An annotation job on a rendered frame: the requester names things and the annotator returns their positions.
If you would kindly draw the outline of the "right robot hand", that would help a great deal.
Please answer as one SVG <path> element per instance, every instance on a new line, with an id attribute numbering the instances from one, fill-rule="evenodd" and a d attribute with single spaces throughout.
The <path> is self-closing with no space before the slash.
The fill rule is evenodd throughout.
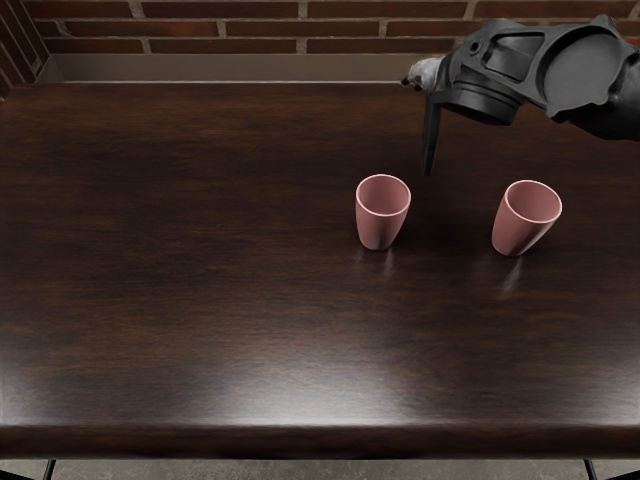
<path id="1" fill-rule="evenodd" d="M 403 86 L 412 86 L 415 91 L 426 94 L 421 163 L 422 173 L 425 176 L 429 176 L 432 172 L 439 136 L 441 110 L 434 100 L 434 94 L 443 59 L 443 56 L 438 56 L 417 61 L 400 81 Z"/>

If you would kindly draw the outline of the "pink cup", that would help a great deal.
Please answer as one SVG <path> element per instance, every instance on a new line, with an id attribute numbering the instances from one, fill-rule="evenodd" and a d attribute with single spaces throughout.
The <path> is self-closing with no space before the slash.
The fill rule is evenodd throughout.
<path id="1" fill-rule="evenodd" d="M 531 248 L 555 224 L 563 204 L 555 190 L 534 180 L 519 180 L 504 192 L 498 207 L 491 242 L 508 257 Z"/>
<path id="2" fill-rule="evenodd" d="M 361 244 L 373 251 L 388 249 L 394 242 L 411 205 L 409 187 L 388 174 L 363 179 L 355 191 L 355 218 Z"/>

